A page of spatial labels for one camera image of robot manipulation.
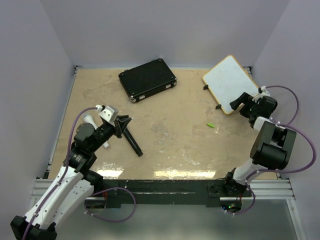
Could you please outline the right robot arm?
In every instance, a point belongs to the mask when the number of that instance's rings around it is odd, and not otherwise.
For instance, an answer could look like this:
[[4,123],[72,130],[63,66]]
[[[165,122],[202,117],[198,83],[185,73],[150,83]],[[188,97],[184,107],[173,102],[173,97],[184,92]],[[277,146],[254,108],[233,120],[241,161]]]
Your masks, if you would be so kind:
[[263,173],[283,170],[289,163],[297,136],[295,131],[270,120],[278,102],[269,95],[261,92],[253,97],[243,92],[230,103],[230,107],[236,110],[241,104],[243,107],[239,113],[248,118],[258,135],[250,150],[249,160],[225,176],[222,189],[230,197],[244,193],[252,180]]

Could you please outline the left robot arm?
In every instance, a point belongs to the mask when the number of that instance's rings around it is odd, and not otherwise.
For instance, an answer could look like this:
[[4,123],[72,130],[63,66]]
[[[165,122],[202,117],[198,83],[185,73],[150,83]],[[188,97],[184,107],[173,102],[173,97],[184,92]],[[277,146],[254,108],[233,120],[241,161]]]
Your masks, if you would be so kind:
[[24,215],[10,223],[17,240],[54,240],[57,230],[72,212],[89,196],[99,196],[104,190],[103,177],[91,170],[95,152],[112,136],[121,138],[131,121],[128,115],[114,121],[102,121],[95,128],[82,123],[71,133],[66,158],[57,176],[38,202]]

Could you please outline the green marker cap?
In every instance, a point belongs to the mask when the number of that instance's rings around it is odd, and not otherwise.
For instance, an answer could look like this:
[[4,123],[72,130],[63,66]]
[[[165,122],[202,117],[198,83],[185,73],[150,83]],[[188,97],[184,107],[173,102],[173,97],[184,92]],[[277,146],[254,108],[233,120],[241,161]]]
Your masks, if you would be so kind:
[[207,125],[208,127],[210,127],[210,128],[215,128],[215,125],[212,124],[212,123],[207,123],[206,125]]

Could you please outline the orange framed whiteboard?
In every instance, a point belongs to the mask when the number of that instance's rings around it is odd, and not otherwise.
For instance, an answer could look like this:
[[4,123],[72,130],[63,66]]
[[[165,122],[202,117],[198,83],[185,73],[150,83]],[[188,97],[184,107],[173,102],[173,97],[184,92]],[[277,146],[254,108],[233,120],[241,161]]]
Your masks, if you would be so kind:
[[226,115],[234,110],[230,103],[247,93],[258,94],[258,86],[233,55],[228,55],[202,77],[211,94]]

